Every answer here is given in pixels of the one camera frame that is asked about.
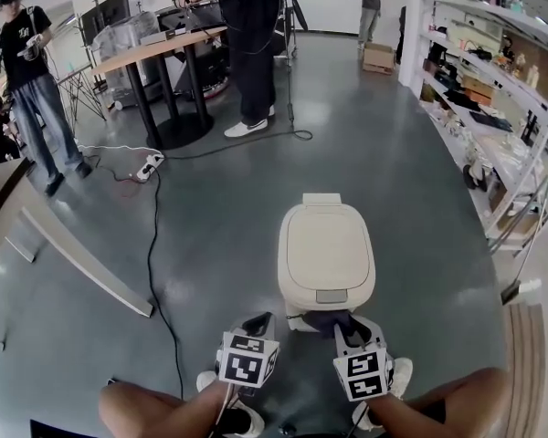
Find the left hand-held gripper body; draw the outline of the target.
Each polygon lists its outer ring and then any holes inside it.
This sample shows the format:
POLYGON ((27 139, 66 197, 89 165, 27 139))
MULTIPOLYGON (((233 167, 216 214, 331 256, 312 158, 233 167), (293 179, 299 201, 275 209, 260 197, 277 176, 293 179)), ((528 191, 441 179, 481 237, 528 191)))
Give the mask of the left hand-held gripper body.
POLYGON ((275 369, 279 343, 275 334, 247 336, 241 328, 245 320, 223 333, 216 355, 217 377, 225 383, 259 389, 275 369))

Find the dark blue cloth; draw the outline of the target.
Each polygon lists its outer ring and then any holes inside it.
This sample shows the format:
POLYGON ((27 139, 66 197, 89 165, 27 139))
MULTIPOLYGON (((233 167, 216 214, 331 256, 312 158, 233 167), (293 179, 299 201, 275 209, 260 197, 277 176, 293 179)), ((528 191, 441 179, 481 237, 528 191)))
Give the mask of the dark blue cloth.
POLYGON ((347 328, 351 326, 351 312, 348 310, 308 311, 302 315, 302 320, 323 336, 332 337, 335 325, 347 328))

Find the beige plastic trash bin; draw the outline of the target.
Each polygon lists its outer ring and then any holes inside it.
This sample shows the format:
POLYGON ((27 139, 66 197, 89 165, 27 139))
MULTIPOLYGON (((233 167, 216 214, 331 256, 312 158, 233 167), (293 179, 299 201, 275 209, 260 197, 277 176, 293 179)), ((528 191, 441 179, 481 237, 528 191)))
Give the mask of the beige plastic trash bin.
POLYGON ((308 313, 355 311, 374 292, 366 223, 338 193, 305 193, 279 231, 278 282, 289 327, 314 332, 308 313))

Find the person's right white shoe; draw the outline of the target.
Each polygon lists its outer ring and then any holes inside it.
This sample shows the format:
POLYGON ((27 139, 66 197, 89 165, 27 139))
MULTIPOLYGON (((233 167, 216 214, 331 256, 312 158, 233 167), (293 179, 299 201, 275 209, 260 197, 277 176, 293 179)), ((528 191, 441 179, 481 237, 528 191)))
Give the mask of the person's right white shoe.
MULTIPOLYGON (((397 358, 392 360, 392 368, 388 374, 389 390, 386 397, 393 396, 401 400, 411 381, 413 373, 413 362, 408 358, 397 358)), ((382 425, 372 415, 372 412, 365 401, 360 402, 352 414, 353 425, 363 431, 370 432, 382 425)))

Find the person's right leg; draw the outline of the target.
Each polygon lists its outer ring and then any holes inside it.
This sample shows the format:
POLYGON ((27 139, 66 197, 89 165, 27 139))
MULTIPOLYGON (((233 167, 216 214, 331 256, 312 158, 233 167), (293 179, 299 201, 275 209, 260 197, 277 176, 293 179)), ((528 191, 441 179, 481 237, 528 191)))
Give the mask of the person's right leg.
POLYGON ((407 401, 417 412, 436 412, 443 432, 430 438, 485 438, 501 417, 510 393, 509 374, 498 368, 476 370, 470 375, 436 387, 407 401))

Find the person's leg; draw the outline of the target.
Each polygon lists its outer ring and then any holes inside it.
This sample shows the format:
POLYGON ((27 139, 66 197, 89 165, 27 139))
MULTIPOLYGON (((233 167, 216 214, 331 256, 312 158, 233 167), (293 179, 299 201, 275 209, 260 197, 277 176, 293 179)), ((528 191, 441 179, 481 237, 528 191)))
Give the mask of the person's leg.
POLYGON ((430 438, 485 438, 501 417, 510 393, 509 374, 498 368, 476 370, 470 375, 436 387, 407 401, 417 412, 436 412, 443 432, 430 438))
POLYGON ((99 414, 114 438, 140 438, 142 432, 184 404, 185 401, 163 392, 114 381, 100 392, 99 414))

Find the person's left leg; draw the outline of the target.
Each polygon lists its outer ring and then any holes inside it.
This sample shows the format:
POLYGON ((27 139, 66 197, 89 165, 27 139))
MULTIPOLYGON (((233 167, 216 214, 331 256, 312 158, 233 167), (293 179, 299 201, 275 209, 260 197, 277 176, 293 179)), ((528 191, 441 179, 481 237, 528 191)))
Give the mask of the person's left leg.
POLYGON ((163 392, 114 381, 100 392, 99 414, 114 438, 140 438, 142 432, 184 404, 185 401, 163 392))

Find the wooden slatted board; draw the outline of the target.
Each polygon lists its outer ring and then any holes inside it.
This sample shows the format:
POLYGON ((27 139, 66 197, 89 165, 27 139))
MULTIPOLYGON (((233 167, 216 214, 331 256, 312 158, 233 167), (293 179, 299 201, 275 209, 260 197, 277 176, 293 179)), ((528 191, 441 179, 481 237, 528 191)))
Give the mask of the wooden slatted board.
POLYGON ((539 423, 545 375, 543 309, 525 303, 503 308, 510 399, 503 438, 534 438, 539 423))

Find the white power strip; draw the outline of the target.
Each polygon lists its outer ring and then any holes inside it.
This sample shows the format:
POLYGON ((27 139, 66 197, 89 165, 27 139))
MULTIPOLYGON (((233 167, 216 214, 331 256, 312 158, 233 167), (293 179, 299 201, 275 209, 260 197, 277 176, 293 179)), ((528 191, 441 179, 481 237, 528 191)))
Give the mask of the white power strip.
POLYGON ((164 156, 161 153, 150 154, 146 158, 143 167, 136 173, 139 182, 147 182, 164 162, 164 156))

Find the white metal shelving unit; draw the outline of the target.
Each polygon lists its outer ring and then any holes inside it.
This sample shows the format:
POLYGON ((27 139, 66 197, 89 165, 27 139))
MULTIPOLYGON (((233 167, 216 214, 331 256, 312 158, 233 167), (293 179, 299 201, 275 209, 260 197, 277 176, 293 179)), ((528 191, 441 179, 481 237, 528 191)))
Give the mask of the white metal shelving unit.
MULTIPOLYGON (((399 80, 459 167, 490 251, 521 252, 548 181, 548 0, 406 0, 401 62, 399 80)), ((540 233, 546 225, 548 203, 540 233)))

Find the black keyboard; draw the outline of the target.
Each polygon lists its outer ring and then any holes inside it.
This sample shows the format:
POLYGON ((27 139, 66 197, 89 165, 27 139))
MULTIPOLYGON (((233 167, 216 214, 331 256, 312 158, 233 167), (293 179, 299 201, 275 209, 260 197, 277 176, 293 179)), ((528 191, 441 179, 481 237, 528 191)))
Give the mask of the black keyboard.
POLYGON ((471 110, 469 115, 474 119, 478 124, 485 125, 497 130, 502 130, 505 132, 512 133, 513 129, 511 124, 506 119, 500 119, 491 115, 487 115, 481 112, 471 110))

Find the cardboard box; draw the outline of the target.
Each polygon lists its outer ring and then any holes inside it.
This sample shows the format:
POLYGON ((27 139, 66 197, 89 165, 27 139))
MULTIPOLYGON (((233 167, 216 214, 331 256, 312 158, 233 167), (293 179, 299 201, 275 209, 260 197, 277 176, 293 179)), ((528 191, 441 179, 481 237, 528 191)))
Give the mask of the cardboard box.
POLYGON ((364 46, 363 70, 392 75, 395 69, 395 51, 390 46, 368 42, 364 46))

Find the wooden table with black legs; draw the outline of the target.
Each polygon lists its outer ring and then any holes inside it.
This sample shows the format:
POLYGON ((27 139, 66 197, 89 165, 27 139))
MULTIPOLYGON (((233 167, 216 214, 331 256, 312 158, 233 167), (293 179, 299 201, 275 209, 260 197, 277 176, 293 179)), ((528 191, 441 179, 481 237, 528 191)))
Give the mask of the wooden table with black legs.
POLYGON ((136 99, 136 106, 147 132, 147 145, 159 151, 183 148, 202 139, 214 126, 214 120, 207 111, 206 99, 199 78, 195 44, 206 41, 225 31, 224 26, 218 26, 193 33, 185 33, 149 46, 132 47, 100 63, 92 70, 92 73, 106 74, 116 69, 125 68, 136 99), (186 114, 179 113, 164 61, 164 55, 176 49, 184 51, 185 67, 188 70, 195 103, 195 111, 186 114), (156 61, 163 89, 163 98, 170 114, 170 118, 161 123, 156 123, 154 120, 150 102, 146 98, 137 68, 139 61, 149 58, 156 61))

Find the black monitor on stand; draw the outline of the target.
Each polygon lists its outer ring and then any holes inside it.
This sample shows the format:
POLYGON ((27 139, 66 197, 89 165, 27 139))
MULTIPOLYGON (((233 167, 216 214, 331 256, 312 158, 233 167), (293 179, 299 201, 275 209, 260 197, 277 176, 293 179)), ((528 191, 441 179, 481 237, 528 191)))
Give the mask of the black monitor on stand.
POLYGON ((84 42, 87 46, 107 26, 121 22, 130 15, 128 0, 105 0, 97 2, 80 18, 84 42))

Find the long-handled dustpan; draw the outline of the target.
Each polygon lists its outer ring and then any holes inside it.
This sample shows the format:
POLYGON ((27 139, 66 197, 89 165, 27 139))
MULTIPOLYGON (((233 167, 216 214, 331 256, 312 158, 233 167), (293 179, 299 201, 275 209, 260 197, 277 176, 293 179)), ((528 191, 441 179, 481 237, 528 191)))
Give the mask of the long-handled dustpan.
POLYGON ((542 202, 542 208, 539 212, 539 218, 535 226, 532 238, 530 239, 529 243, 524 248, 525 254, 521 262, 521 265, 517 271, 515 278, 501 292, 501 303, 503 306, 510 304, 517 296, 520 295, 520 287, 522 285, 521 275, 532 253, 538 234, 542 230, 542 227, 544 224, 544 217, 546 215, 547 203, 548 203, 548 181, 545 182, 545 188, 543 191, 543 202, 542 202))

